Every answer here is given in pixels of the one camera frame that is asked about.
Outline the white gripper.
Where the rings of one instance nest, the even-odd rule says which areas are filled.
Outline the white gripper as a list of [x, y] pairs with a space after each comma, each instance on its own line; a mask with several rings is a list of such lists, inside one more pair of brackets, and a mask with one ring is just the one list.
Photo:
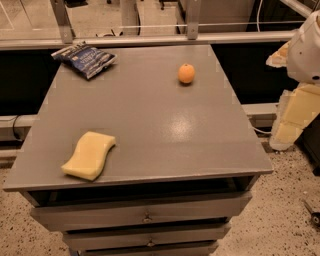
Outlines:
[[270, 55], [270, 67], [287, 66], [290, 78], [303, 82], [284, 90], [277, 106], [269, 145], [277, 151], [291, 147], [303, 130], [320, 114], [320, 11], [313, 12], [289, 42]]

